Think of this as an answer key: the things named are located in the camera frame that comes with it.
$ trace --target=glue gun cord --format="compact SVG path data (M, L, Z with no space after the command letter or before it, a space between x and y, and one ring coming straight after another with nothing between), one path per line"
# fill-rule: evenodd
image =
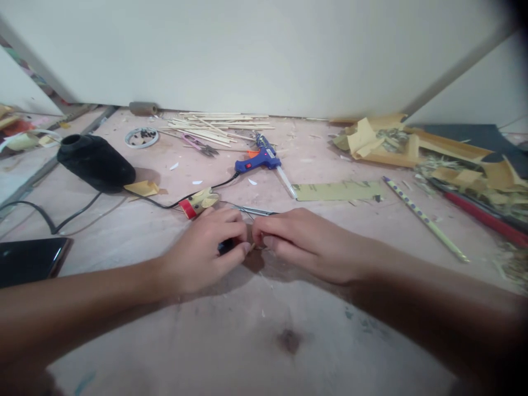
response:
M8 206L12 206L12 205L18 205L18 204L25 204L25 205L29 205L31 206L32 208L34 208L38 213L40 213L42 215L42 217L44 218L44 221L46 222L46 224L48 224L48 227L49 227L49 231L51 232L52 235L56 235L60 230L61 228L63 228L67 223L69 223L71 220L73 220L75 217L77 217L78 215L80 215L81 213L84 213L90 206L92 206L92 204L97 200L97 198L99 198L101 196L102 192L99 192L91 201L90 203L88 203L88 205L86 205L84 208L82 208L81 210L79 210L78 212L75 212L73 215L71 215L70 217L68 217L66 220L64 220L61 224L59 224L58 226L55 227L55 224L53 223L53 221L51 220L51 217L49 217L49 215L44 211L44 209L42 209L40 206L32 203L32 202L27 202L27 201L14 201L14 202L10 202L10 203L7 203L5 205L2 205L0 206L0 212L8 207Z
M226 185L226 184L228 184L228 183L231 183L231 182L232 182L234 179L236 179L239 175L240 175L240 172L236 172L236 173L235 173L235 174L234 174L229 180L224 181L223 183L220 183L220 184L214 185L213 187L211 187L211 189L215 189L215 188L217 188L217 187L220 187L220 186ZM173 203L172 205L162 205L161 203L156 202L155 200L151 200L150 198L148 198L148 197L144 197L144 196L139 195L139 194L136 194L135 192L129 191L129 190L127 190L127 189L125 189L125 191L128 192L128 193L130 193L130 194L132 194L132 195L134 195L134 196L136 196L136 197L138 197L138 198L140 198L140 199L143 199L143 200L145 200L145 201L148 201L148 202L150 202L151 204L154 204L154 205L156 205L156 206L158 206L158 207L160 207L160 208L162 208L162 209L172 209L172 208L174 208L175 206L177 206L180 202L186 200L187 198L193 196L194 194L196 194L196 193L198 192L198 191L195 191L195 192L193 192L193 193L191 193L191 194L189 194L189 195L186 195L186 196L184 196L182 199L180 199L179 201Z

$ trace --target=hand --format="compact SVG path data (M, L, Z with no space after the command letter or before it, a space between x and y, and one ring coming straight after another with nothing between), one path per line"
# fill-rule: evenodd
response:
M299 208L253 223L253 240L266 245L276 256L332 283L364 278L381 257L389 255L389 246L353 234L334 223Z
M220 256L218 244L234 238L238 245ZM240 211L206 209L176 244L162 257L162 282L168 293L197 292L215 284L238 264L249 251L248 229Z

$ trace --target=left hand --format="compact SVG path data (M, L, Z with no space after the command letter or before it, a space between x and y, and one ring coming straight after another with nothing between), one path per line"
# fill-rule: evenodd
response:
M238 245L220 256L218 244L235 239ZM172 294L197 292L222 279L241 264L251 247L240 211L206 209L176 244L159 258L162 284Z

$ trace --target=blue glue gun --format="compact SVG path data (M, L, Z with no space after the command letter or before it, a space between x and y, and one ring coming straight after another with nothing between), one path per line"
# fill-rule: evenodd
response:
M258 168L260 165L266 165L268 169L276 169L281 166L281 161L276 157L276 152L270 145L270 142L262 134L257 134L258 154L250 154L250 159L247 161L236 161L235 170L240 173L251 171Z

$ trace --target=bundle of wooden sticks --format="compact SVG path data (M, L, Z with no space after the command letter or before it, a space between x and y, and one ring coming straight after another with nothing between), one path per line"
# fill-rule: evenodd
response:
M166 130L178 131L196 138L207 140L221 146L231 147L229 143L236 143L236 138L254 141L254 137L239 135L227 130L275 129L265 119L268 115L241 113L180 113L168 122Z

